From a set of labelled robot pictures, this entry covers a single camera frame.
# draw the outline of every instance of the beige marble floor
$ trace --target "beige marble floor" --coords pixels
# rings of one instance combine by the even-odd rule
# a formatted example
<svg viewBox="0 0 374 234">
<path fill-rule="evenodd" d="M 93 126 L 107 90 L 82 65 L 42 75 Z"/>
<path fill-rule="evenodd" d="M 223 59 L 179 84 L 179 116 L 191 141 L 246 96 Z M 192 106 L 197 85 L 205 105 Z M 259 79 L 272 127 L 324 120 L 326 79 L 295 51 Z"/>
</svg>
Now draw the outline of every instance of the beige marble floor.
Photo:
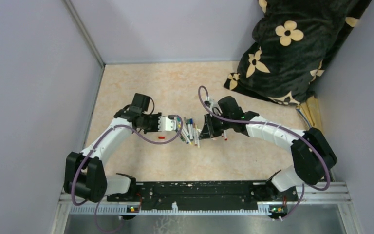
<svg viewBox="0 0 374 234">
<path fill-rule="evenodd" d="M 210 96 L 219 100 L 233 96 L 244 111 L 260 113 L 266 119 L 288 127 L 303 129 L 294 107 L 249 98 L 222 87 L 237 62 L 196 62 L 108 65 L 104 72 L 88 135 L 93 142 L 109 125 L 116 111 L 130 104 L 134 93 L 142 93 L 155 101 L 155 112 L 192 117 L 201 128 L 205 110 L 197 89 L 208 88 Z M 174 133 L 147 134 L 158 140 Z M 131 135 L 106 165 L 106 173 L 125 173 L 138 181 L 236 180 L 267 179 L 274 172 L 292 164 L 285 150 L 255 138 L 228 131 L 228 141 L 203 140 L 201 148 L 176 140 L 168 145 L 152 145 Z"/>
</svg>

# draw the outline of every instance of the black joint housing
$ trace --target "black joint housing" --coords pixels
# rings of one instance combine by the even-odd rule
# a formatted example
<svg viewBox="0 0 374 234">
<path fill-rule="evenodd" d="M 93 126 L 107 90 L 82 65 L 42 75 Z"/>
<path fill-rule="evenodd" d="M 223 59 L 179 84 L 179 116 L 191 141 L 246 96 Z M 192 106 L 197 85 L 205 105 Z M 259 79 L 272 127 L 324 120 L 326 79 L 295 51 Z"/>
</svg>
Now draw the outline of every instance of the black joint housing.
<svg viewBox="0 0 374 234">
<path fill-rule="evenodd" d="M 259 113 L 256 113 L 253 111 L 247 111 L 246 113 L 244 113 L 243 117 L 240 120 L 250 121 L 252 118 L 256 116 L 260 116 Z M 241 133 L 243 135 L 249 136 L 249 133 L 247 132 L 246 124 L 235 124 L 233 129 L 236 133 Z"/>
<path fill-rule="evenodd" d="M 267 179 L 265 186 L 259 187 L 254 196 L 257 196 L 258 199 L 263 201 L 274 201 L 281 198 L 285 193 L 281 193 L 272 183 L 273 177 L 279 172 L 280 171 L 274 173 L 269 179 Z"/>
<path fill-rule="evenodd" d="M 75 173 L 84 158 L 85 156 L 75 152 L 71 152 L 67 156 L 64 179 L 64 191 L 66 193 L 71 193 Z M 84 164 L 83 169 L 85 168 L 87 168 L 86 173 L 79 172 L 75 186 L 75 196 L 92 202 L 99 202 L 107 190 L 107 178 L 102 161 L 97 157 L 89 158 Z"/>
<path fill-rule="evenodd" d="M 220 99 L 218 102 L 223 117 L 228 119 L 240 119 L 243 116 L 242 108 L 237 104 L 232 96 L 227 96 Z"/>
<path fill-rule="evenodd" d="M 134 123 L 134 127 L 143 129 L 144 133 L 156 133 L 159 130 L 158 121 L 161 115 L 161 112 L 152 115 L 142 115 Z"/>
<path fill-rule="evenodd" d="M 329 170 L 337 163 L 335 153 L 319 129 L 309 129 L 305 132 L 303 138 L 319 152 Z M 325 176 L 325 170 L 319 159 L 300 139 L 293 141 L 290 148 L 296 174 L 308 184 L 317 184 Z"/>
<path fill-rule="evenodd" d="M 145 112 L 148 110 L 148 106 L 150 104 L 151 97 L 136 93 L 134 95 L 134 98 L 132 99 L 131 106 L 141 108 L 142 112 Z"/>
</svg>

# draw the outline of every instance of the flower pattern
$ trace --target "flower pattern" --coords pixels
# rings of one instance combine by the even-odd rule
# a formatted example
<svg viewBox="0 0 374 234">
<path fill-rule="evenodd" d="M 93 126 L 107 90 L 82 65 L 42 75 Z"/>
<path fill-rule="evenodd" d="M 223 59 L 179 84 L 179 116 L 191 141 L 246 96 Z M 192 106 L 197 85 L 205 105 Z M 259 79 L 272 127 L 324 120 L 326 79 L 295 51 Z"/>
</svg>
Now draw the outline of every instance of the flower pattern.
<svg viewBox="0 0 374 234">
<path fill-rule="evenodd" d="M 309 82 L 309 84 L 310 84 L 313 80 L 316 79 L 316 76 L 321 77 L 322 74 L 323 74 L 323 72 L 325 71 L 325 70 L 321 70 L 321 68 L 322 68 L 322 62 L 323 62 L 323 60 L 320 61 L 320 63 L 319 63 L 319 68 L 318 68 L 318 69 L 315 69 L 315 70 L 310 71 L 310 74 L 313 76 L 313 79 Z"/>
<path fill-rule="evenodd" d="M 296 22 L 288 20 L 284 23 L 284 26 L 277 26 L 275 31 L 276 35 L 280 37 L 280 44 L 282 46 L 288 46 L 294 41 L 300 41 L 303 39 L 303 32 L 297 28 Z"/>
<path fill-rule="evenodd" d="M 240 79 L 240 73 L 230 73 L 227 79 L 230 80 L 229 89 L 232 90 L 237 87 L 237 81 Z"/>
<path fill-rule="evenodd" d="M 351 26 L 352 28 L 356 26 L 359 19 L 353 18 L 353 17 L 346 17 L 345 22 Z"/>
<path fill-rule="evenodd" d="M 247 69 L 246 78 L 249 78 L 256 71 L 256 69 L 264 73 L 270 73 L 266 65 L 260 62 L 261 55 L 262 55 L 261 47 L 259 47 L 259 50 L 256 51 L 255 54 L 249 54 L 250 64 L 249 64 L 249 68 Z"/>
<path fill-rule="evenodd" d="M 270 98 L 272 101 L 277 102 L 280 105 L 289 105 L 290 103 L 294 103 L 296 105 L 300 104 L 300 102 L 296 101 L 293 98 L 292 91 L 290 91 L 286 95 L 282 96 L 281 98 L 280 97 L 268 97 L 268 98 Z"/>
<path fill-rule="evenodd" d="M 262 8 L 263 13 L 266 13 L 267 1 L 266 0 L 259 0 L 259 5 Z"/>
</svg>

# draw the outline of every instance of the black pillow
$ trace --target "black pillow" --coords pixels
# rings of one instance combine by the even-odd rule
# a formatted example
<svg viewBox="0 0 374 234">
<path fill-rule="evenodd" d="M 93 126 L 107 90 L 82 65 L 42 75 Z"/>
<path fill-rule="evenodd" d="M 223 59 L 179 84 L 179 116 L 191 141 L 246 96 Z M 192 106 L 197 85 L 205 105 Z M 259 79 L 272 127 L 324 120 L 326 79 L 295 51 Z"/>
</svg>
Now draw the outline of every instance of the black pillow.
<svg viewBox="0 0 374 234">
<path fill-rule="evenodd" d="M 256 42 L 224 87 L 257 99 L 299 105 L 370 1 L 259 0 L 265 15 L 252 33 Z"/>
</svg>

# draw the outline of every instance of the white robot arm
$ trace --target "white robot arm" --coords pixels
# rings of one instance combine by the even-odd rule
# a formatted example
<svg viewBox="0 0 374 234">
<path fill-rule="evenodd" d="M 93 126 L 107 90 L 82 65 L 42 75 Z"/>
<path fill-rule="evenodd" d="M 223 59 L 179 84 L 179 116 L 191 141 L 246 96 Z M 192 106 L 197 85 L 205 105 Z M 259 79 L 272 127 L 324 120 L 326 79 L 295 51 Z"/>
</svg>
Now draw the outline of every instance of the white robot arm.
<svg viewBox="0 0 374 234">
<path fill-rule="evenodd" d="M 307 131 L 292 129 L 270 122 L 258 113 L 243 112 L 231 96 L 224 97 L 217 103 L 207 96 L 204 105 L 213 113 L 205 115 L 205 124 L 200 139 L 218 137 L 224 130 L 233 129 L 235 132 L 246 136 L 269 141 L 287 150 L 292 155 L 294 165 L 280 170 L 268 179 L 267 183 L 272 185 L 273 190 L 283 192 L 302 183 L 314 185 L 326 174 L 312 149 L 295 134 L 302 136 L 320 153 L 328 169 L 337 163 L 337 158 L 331 147 L 322 132 L 316 128 Z"/>
<path fill-rule="evenodd" d="M 107 129 L 91 145 L 80 153 L 71 152 L 68 155 L 64 181 L 67 193 L 98 202 L 105 195 L 124 194 L 129 190 L 131 176 L 106 176 L 104 172 L 104 165 L 117 147 L 133 133 L 133 129 L 139 128 L 144 133 L 177 129 L 175 116 L 144 114 L 149 102 L 150 97 L 135 94 L 132 104 L 118 111 Z M 86 173 L 81 172 L 83 168 L 87 169 Z"/>
</svg>

